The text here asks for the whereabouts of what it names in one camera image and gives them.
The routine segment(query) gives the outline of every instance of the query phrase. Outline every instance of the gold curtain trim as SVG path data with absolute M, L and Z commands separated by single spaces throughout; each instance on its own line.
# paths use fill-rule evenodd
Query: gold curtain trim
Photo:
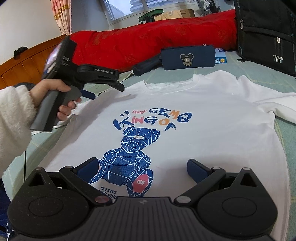
M 65 10 L 67 10 L 67 9 L 70 9 L 70 4 L 62 6 L 62 7 L 59 9 L 59 13 L 58 13 L 57 15 L 54 16 L 54 19 L 55 19 L 55 20 L 58 20 L 58 19 L 61 17 L 62 12 L 65 11 Z

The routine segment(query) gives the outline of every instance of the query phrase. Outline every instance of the hand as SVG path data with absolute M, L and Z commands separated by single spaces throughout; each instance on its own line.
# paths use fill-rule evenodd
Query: hand
M 71 88 L 61 80 L 42 80 L 30 90 L 30 95 L 37 108 L 49 90 L 68 92 L 70 89 Z M 68 106 L 61 105 L 57 117 L 61 121 L 65 121 L 67 116 L 71 114 L 71 109 L 74 109 L 75 107 L 76 104 L 73 101 L 70 101 Z

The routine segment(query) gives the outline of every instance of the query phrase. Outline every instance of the black backpack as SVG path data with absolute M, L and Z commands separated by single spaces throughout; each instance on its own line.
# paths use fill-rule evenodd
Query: black backpack
M 296 76 L 295 0 L 234 0 L 234 6 L 241 58 Z

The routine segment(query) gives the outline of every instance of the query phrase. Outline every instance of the wooden headboard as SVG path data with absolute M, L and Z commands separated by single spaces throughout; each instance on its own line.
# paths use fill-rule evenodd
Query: wooden headboard
M 21 82 L 37 84 L 49 54 L 64 37 L 62 35 L 38 44 L 21 53 L 17 59 L 11 58 L 0 65 L 0 89 Z

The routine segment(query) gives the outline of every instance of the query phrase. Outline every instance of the silver screw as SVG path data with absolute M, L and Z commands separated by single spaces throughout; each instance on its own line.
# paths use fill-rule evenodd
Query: silver screw
M 107 197 L 107 196 L 97 196 L 97 197 L 95 198 L 95 201 L 96 201 L 97 203 L 106 203 L 106 202 L 109 202 L 109 200 L 110 200 L 110 198 Z
M 191 198 L 187 196 L 179 196 L 176 198 L 176 201 L 178 203 L 189 203 L 191 201 Z

